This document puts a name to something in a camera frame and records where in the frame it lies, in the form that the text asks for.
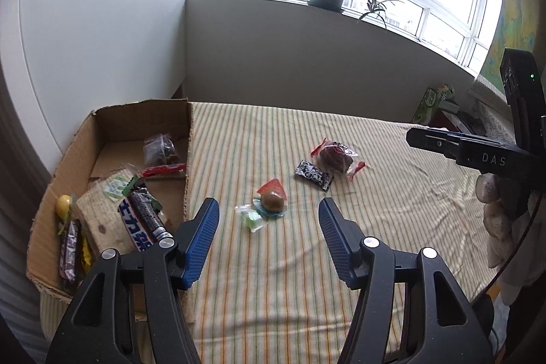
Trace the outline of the gloved right hand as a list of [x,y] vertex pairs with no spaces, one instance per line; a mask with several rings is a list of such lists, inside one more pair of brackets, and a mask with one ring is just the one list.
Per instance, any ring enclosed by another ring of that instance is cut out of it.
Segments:
[[510,306],[545,272],[545,197],[532,191],[520,210],[520,185],[493,174],[477,178],[476,196],[484,204],[488,266],[500,274],[501,297]]

